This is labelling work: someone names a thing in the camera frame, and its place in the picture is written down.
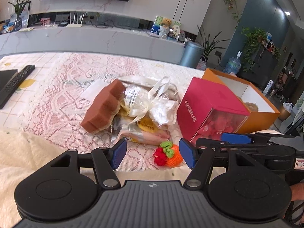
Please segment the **person's right hand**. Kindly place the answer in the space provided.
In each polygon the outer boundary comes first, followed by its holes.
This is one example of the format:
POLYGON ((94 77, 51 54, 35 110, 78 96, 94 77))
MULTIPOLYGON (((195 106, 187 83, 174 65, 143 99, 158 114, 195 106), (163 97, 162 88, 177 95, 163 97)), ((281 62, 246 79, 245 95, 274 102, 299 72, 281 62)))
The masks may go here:
POLYGON ((304 200, 304 183, 298 183, 290 186, 292 192, 291 201, 304 200))

